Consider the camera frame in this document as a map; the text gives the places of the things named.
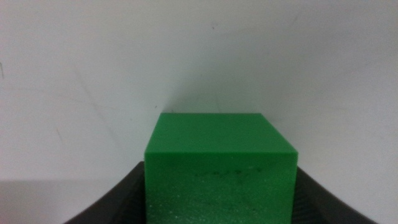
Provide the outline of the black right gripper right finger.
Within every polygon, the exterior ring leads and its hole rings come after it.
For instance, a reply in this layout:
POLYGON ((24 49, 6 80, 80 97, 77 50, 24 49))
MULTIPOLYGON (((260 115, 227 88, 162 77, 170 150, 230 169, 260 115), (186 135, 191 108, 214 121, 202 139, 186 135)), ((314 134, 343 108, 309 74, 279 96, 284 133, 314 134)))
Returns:
POLYGON ((293 224, 376 224, 297 169, 293 224))

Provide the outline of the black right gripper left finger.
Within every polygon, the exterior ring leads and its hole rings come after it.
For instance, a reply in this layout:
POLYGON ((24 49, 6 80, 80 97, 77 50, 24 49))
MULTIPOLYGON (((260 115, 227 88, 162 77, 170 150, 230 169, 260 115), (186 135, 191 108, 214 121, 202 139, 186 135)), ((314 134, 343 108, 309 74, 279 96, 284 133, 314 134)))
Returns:
POLYGON ((146 224, 144 163, 66 224, 146 224))

